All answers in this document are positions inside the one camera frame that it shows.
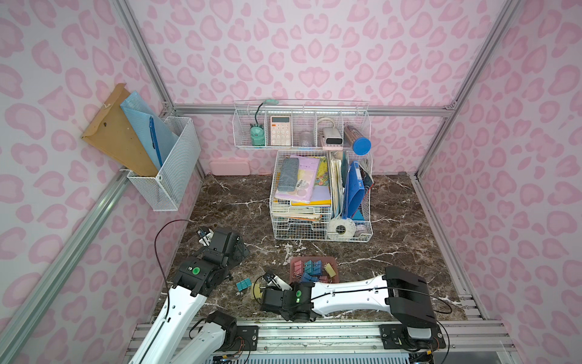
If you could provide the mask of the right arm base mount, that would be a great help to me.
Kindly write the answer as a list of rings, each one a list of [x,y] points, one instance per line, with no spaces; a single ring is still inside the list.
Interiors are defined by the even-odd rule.
[[[380,325],[380,339],[385,350],[404,350],[411,353],[446,349],[447,340],[440,329],[431,328],[428,338],[413,338],[404,325]]]

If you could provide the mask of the pink binder clip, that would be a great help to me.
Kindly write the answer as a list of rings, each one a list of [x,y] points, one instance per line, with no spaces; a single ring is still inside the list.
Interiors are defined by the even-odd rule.
[[[293,277],[302,277],[304,274],[304,263],[301,260],[297,260],[293,263]]]

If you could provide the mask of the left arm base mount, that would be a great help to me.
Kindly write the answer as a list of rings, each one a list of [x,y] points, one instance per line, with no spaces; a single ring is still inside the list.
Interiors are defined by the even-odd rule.
[[[258,346],[259,326],[240,326],[237,319],[225,312],[215,311],[201,318],[190,330],[189,338],[198,347],[217,351],[255,351]]]

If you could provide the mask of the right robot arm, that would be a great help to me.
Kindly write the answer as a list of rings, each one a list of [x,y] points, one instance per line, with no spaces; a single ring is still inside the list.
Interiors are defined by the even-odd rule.
[[[335,312],[372,310],[391,314],[414,344],[429,344],[439,330],[426,280],[402,268],[389,266],[383,275],[339,284],[288,284],[275,275],[266,282],[256,298],[260,309],[286,321],[313,322]]]

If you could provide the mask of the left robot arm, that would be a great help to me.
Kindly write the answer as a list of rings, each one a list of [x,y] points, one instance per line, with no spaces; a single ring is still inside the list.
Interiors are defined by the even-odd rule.
[[[221,348],[236,343],[244,345],[242,338],[236,336],[236,319],[224,312],[214,312],[202,320],[195,338],[177,350],[210,293],[225,279],[231,280],[231,271],[249,254],[238,233],[213,230],[209,245],[181,263],[160,315],[130,362],[204,363]]]

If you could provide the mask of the yellow green binder clip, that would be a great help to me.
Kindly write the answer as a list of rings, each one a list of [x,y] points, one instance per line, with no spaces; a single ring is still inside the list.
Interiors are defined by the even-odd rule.
[[[333,279],[334,277],[336,277],[336,271],[333,269],[333,266],[330,263],[327,263],[324,266],[324,271],[327,277],[329,277],[329,279]]]

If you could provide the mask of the pink storage box tray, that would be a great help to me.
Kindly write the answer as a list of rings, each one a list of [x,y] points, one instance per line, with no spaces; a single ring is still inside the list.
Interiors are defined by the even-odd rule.
[[[340,275],[336,259],[330,256],[300,256],[289,264],[291,282],[339,283]]]

